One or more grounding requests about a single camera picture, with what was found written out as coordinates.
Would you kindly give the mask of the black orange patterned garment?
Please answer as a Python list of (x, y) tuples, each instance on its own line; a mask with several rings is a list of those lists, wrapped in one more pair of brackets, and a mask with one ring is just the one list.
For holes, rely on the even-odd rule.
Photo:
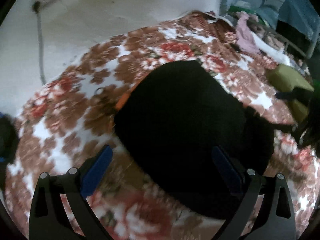
[(148, 74), (115, 114), (114, 131), (165, 194), (214, 219), (237, 208), (247, 170), (263, 174), (274, 152), (272, 125), (197, 61)]

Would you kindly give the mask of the dark clothes pile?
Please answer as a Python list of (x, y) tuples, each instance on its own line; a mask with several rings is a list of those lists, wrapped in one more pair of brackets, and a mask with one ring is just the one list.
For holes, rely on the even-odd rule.
[(1, 113), (1, 164), (13, 163), (19, 138), (11, 120)]

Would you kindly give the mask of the blue hanging clothes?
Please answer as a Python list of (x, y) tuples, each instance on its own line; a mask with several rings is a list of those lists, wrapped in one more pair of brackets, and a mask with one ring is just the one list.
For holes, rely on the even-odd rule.
[(309, 0), (226, 0), (226, 6), (246, 9), (273, 29), (278, 21), (287, 23), (310, 41), (319, 26), (319, 14)]

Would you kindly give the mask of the pink cloth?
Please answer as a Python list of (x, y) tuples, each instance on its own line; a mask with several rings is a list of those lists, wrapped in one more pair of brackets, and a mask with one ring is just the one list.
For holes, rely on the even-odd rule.
[(236, 16), (238, 17), (235, 29), (237, 36), (236, 44), (239, 46), (241, 51), (259, 54), (260, 50), (257, 47), (251, 30), (247, 25), (249, 14), (245, 11), (239, 11), (236, 12)]

